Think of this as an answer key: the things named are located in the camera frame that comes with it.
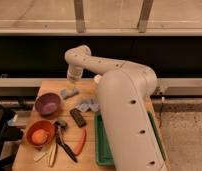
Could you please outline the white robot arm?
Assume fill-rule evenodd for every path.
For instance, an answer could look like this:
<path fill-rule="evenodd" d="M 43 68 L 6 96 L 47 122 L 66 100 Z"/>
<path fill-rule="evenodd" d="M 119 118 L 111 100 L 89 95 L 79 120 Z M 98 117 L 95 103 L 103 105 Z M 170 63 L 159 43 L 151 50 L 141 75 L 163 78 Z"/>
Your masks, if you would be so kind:
<path fill-rule="evenodd" d="M 88 46 L 65 52 L 67 78 L 77 81 L 87 69 L 102 76 L 97 99 L 117 171 L 168 171 L 145 99 L 157 87 L 157 76 L 146 65 L 94 57 Z"/>

